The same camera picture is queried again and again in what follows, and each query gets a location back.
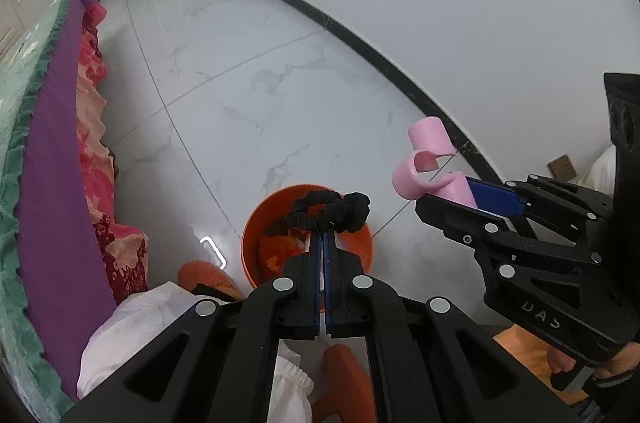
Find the floor tile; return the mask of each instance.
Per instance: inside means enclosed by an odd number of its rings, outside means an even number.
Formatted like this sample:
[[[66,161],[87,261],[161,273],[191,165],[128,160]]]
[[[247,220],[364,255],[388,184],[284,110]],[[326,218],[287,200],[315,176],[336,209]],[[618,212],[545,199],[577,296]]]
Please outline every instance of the floor tile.
[[[328,33],[252,60],[168,109],[238,232],[263,197],[288,184],[367,194],[373,232],[406,203],[391,173],[423,115]]]
[[[98,25],[98,41],[102,48],[102,43],[112,35],[117,35],[130,24],[131,19],[126,0],[100,0],[100,3],[107,9],[107,16]]]
[[[460,154],[442,171],[457,170],[475,177]],[[443,296],[478,323],[504,323],[504,318],[482,302],[484,281],[473,250],[423,224],[415,213],[415,201],[374,237],[370,275],[387,282],[401,296],[421,302]]]
[[[176,281],[190,260],[220,265],[210,237],[226,260],[225,272],[247,294],[239,237],[198,175],[165,110],[145,121],[113,147],[116,219],[149,237],[151,287]]]
[[[100,38],[100,50],[109,69],[98,91],[107,101],[102,142],[111,146],[163,108],[130,21]]]
[[[321,31],[280,0],[127,0],[162,99]]]

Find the black hair scrunchie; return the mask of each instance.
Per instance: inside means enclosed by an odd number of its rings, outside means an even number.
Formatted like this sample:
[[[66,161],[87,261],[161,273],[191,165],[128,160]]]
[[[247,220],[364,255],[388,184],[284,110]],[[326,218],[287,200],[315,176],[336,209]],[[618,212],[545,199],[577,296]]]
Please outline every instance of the black hair scrunchie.
[[[337,233],[354,233],[367,221],[370,202],[369,197],[359,192],[341,197],[332,190],[314,190],[296,199],[285,219],[293,228],[316,233],[325,233],[332,226]],[[325,207],[315,217],[307,215],[309,208],[316,204],[325,204]]]

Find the pink object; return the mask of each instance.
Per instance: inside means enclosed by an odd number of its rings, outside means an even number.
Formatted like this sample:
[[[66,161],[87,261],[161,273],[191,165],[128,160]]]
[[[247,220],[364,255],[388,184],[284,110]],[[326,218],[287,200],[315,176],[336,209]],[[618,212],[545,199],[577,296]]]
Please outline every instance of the pink object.
[[[421,119],[411,125],[408,134],[414,152],[398,165],[391,177],[399,196],[415,200],[424,194],[433,194],[469,208],[477,208],[463,172],[450,172],[436,181],[424,181],[418,175],[420,172],[437,170],[437,158],[456,154],[442,120],[435,116]]]

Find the person's hand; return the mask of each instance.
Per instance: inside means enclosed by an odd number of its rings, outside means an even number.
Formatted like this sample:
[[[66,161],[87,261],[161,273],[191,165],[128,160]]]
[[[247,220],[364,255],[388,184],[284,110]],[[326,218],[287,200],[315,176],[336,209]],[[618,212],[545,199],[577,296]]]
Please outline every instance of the person's hand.
[[[549,364],[552,373],[568,373],[575,367],[575,359],[567,356],[562,351],[549,346],[546,350],[546,363]],[[618,376],[635,369],[640,364],[640,343],[629,342],[616,356],[607,361],[604,366],[593,373],[596,379],[607,379]]]

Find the blue gripper pad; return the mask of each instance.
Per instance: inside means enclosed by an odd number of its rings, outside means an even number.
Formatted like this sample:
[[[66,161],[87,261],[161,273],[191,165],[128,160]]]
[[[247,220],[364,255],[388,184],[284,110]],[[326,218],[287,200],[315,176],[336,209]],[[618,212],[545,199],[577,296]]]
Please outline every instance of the blue gripper pad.
[[[524,213],[525,205],[518,200],[518,196],[514,192],[471,179],[466,181],[469,183],[471,193],[474,194],[474,199],[480,210],[502,217]]]

